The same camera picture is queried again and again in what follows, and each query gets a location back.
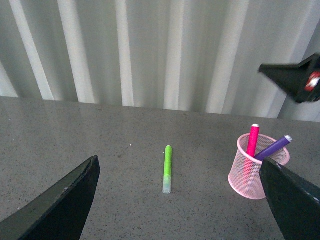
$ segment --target gray countertop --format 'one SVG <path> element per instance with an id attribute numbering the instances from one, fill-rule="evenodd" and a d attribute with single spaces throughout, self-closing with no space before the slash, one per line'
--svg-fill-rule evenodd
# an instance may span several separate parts
<path id="1" fill-rule="evenodd" d="M 98 155 L 82 240 L 283 240 L 267 200 L 228 182 L 237 139 L 254 123 L 274 139 L 291 135 L 286 166 L 320 186 L 320 123 L 0 97 L 0 221 Z"/>

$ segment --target curtain fold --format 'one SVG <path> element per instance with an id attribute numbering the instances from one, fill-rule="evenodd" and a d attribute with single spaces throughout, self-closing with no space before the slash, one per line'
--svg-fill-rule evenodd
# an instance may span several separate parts
<path id="1" fill-rule="evenodd" d="M 320 52 L 318 0 L 2 0 L 0 96 L 320 122 L 258 73 Z"/>

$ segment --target marker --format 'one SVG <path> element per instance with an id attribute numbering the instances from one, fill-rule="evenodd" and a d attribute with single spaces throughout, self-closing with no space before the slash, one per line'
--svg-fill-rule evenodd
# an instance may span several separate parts
<path id="1" fill-rule="evenodd" d="M 166 146 L 164 154 L 164 172 L 163 172 L 163 188 L 164 194 L 171 193 L 171 164 L 172 162 L 172 147 Z"/>
<path id="2" fill-rule="evenodd" d="M 265 150 L 262 150 L 254 158 L 257 160 L 263 161 L 266 157 L 269 157 L 272 154 L 279 151 L 280 149 L 283 149 L 285 146 L 287 146 L 289 143 L 291 143 L 291 141 L 292 141 L 292 137 L 289 135 L 286 135 L 286 136 L 280 138 L 278 141 L 272 143 Z"/>
<path id="3" fill-rule="evenodd" d="M 257 148 L 257 142 L 258 142 L 258 137 L 259 137 L 259 131 L 260 127 L 258 124 L 253 124 L 251 126 L 250 130 L 250 135 L 249 135 L 249 142 L 248 142 L 248 147 L 246 149 L 246 153 L 250 157 L 254 157 L 256 154 L 256 148 Z M 244 160 L 244 168 L 243 168 L 243 175 L 244 175 L 244 182 L 247 183 L 248 179 L 251 175 L 251 168 L 252 168 L 252 161 L 249 159 Z"/>
<path id="4" fill-rule="evenodd" d="M 259 137 L 259 131 L 260 131 L 259 125 L 258 124 L 253 124 L 252 127 L 251 127 L 251 131 L 250 131 L 248 147 L 246 149 L 246 153 L 250 157 L 254 157 L 255 156 L 258 137 Z"/>

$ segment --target pink marker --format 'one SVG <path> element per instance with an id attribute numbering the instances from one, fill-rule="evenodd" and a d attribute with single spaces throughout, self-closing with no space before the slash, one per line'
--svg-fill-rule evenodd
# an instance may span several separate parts
<path id="1" fill-rule="evenodd" d="M 258 124 L 253 124 L 250 131 L 248 148 L 246 149 L 246 153 L 250 157 L 254 157 L 256 155 L 257 142 L 259 137 L 260 127 Z"/>
<path id="2" fill-rule="evenodd" d="M 248 142 L 248 147 L 246 149 L 246 153 L 250 156 L 250 157 L 255 157 L 255 153 L 256 153 L 256 148 L 257 148 L 257 142 L 258 142 L 258 137 L 259 137 L 259 131 L 260 131 L 260 127 L 258 124 L 253 124 L 251 126 L 251 131 L 250 131 L 250 135 L 249 135 L 249 142 Z M 245 159 L 244 160 L 244 182 L 247 183 L 248 182 L 248 178 L 251 175 L 251 167 L 252 167 L 253 163 L 251 160 L 249 159 Z"/>

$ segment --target mesh cup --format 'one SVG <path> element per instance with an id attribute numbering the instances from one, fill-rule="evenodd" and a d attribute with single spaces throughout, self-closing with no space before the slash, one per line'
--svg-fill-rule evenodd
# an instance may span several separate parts
<path id="1" fill-rule="evenodd" d="M 233 190 L 241 196 L 248 199 L 260 200 L 266 197 L 259 175 L 262 161 L 249 156 L 245 152 L 244 149 L 247 149 L 248 147 L 249 135 L 249 133 L 242 135 L 236 143 L 238 151 L 231 172 L 229 173 L 228 180 Z M 275 139 L 269 136 L 259 134 L 254 155 L 257 155 L 275 141 Z M 288 150 L 284 147 L 272 154 L 270 158 L 284 166 L 289 162 L 290 155 Z"/>

